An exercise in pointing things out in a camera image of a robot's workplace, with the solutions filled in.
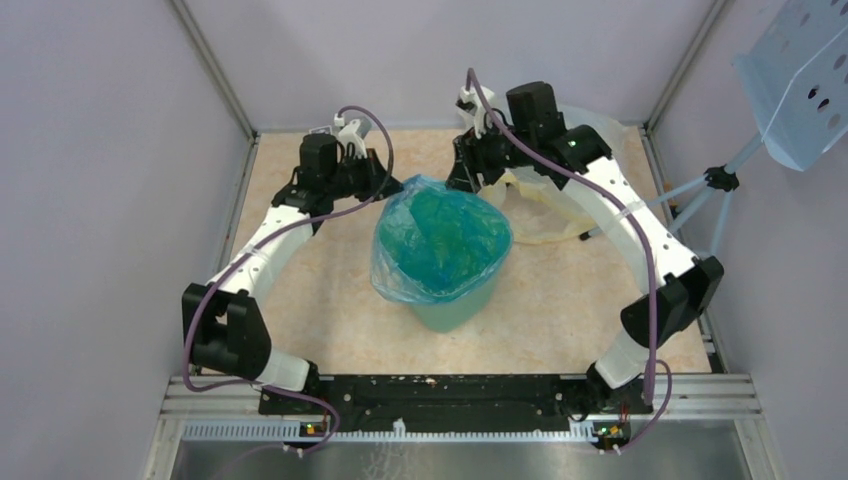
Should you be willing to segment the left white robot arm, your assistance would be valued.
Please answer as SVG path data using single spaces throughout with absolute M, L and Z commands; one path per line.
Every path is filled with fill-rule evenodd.
M 364 135 L 307 134 L 291 179 L 252 237 L 222 271 L 185 289 L 186 363 L 281 388 L 292 410 L 314 410 L 321 397 L 315 366 L 273 346 L 261 305 L 296 251 L 324 221 L 339 217 L 336 201 L 353 197 L 365 206 L 402 188 Z

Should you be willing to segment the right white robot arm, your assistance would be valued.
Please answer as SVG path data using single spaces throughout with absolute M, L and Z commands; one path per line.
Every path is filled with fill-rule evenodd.
M 612 412 L 639 376 L 654 377 L 658 348 L 703 314 L 724 267 L 690 250 L 657 218 L 594 128 L 567 126 L 550 84 L 509 90 L 508 118 L 493 99 L 483 86 L 461 87 L 456 107 L 466 130 L 453 140 L 446 185 L 477 193 L 529 167 L 585 212 L 627 261 L 643 295 L 622 309 L 621 330 L 586 372 L 589 404 Z

